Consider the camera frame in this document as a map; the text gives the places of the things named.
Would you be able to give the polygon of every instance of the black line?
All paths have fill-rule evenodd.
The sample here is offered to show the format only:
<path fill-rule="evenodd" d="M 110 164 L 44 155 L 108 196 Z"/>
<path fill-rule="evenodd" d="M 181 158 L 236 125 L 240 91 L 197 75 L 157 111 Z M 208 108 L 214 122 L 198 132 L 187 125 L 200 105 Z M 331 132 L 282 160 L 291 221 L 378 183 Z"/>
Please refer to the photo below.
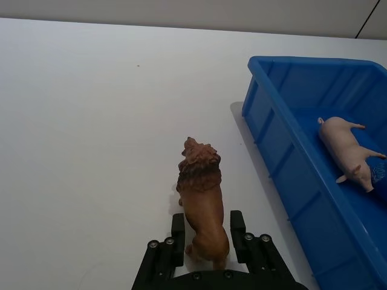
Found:
<path fill-rule="evenodd" d="M 368 22 L 368 20 L 369 20 L 369 18 L 371 17 L 371 15 L 374 13 L 374 11 L 375 11 L 376 7 L 379 5 L 379 3 L 380 3 L 380 0 L 377 0 L 377 2 L 376 2 L 376 4 L 375 4 L 374 8 L 372 9 L 371 13 L 368 15 L 367 19 L 365 19 L 365 22 L 363 23 L 363 26 L 361 27 L 361 29 L 359 30 L 359 32 L 356 34 L 355 38 L 358 38 L 360 32 L 362 32 L 364 26 L 365 26 L 366 23 Z"/>

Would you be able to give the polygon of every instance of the pig ear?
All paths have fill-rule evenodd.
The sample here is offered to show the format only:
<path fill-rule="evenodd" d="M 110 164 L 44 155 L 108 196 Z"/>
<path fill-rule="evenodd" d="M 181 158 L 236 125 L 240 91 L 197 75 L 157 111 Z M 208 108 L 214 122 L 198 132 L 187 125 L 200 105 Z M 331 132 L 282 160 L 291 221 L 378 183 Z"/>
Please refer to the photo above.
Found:
<path fill-rule="evenodd" d="M 362 166 L 359 164 L 358 166 L 355 167 L 355 169 L 352 171 L 352 173 L 355 174 L 355 175 L 358 174 L 360 172 L 360 168 L 361 167 Z"/>
<path fill-rule="evenodd" d="M 341 182 L 344 182 L 346 181 L 346 176 L 345 175 L 342 175 L 340 176 L 339 178 L 336 179 L 336 183 L 341 183 Z"/>

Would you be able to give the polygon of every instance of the toy lion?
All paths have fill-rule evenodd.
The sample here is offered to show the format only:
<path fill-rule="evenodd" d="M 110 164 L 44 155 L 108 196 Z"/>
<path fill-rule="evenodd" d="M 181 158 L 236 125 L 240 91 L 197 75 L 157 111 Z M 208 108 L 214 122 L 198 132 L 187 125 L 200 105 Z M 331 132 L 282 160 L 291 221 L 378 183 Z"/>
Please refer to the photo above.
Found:
<path fill-rule="evenodd" d="M 223 202 L 220 189 L 220 156 L 210 144 L 199 144 L 188 137 L 181 153 L 176 190 L 179 204 L 196 236 L 186 247 L 193 260 L 208 260 L 213 269 L 224 269 L 229 254 L 229 239 L 223 228 Z"/>

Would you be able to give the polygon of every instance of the blue tray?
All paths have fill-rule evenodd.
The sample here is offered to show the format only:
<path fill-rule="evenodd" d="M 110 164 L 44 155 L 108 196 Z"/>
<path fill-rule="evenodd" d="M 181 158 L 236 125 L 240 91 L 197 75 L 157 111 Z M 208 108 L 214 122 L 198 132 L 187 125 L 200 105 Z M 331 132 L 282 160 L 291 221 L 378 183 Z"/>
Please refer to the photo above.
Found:
<path fill-rule="evenodd" d="M 324 290 L 387 290 L 387 204 L 340 170 L 317 118 L 340 116 L 360 145 L 387 152 L 387 71 L 374 62 L 252 57 L 242 114 Z"/>

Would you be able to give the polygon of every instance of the toy pig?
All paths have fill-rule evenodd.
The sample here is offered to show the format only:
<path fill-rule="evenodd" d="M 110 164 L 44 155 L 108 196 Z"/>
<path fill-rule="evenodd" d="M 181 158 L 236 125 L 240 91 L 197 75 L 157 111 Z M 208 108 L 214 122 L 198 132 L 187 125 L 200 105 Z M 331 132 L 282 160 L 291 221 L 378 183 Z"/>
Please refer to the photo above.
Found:
<path fill-rule="evenodd" d="M 224 269 L 229 254 L 229 239 L 223 228 L 223 202 L 220 189 L 220 156 L 210 144 L 198 144 L 188 137 L 181 153 L 176 190 L 179 204 L 196 236 L 186 247 L 194 260 L 212 261 L 213 269 Z"/>
<path fill-rule="evenodd" d="M 350 179 L 359 183 L 366 192 L 374 189 L 371 183 L 371 171 L 365 160 L 370 156 L 381 159 L 385 159 L 386 156 L 358 144 L 351 128 L 365 129 L 365 126 L 350 123 L 339 117 L 329 118 L 325 122 L 319 118 L 318 122 L 321 124 L 320 139 L 344 173 L 336 179 L 336 182 L 341 183 Z"/>

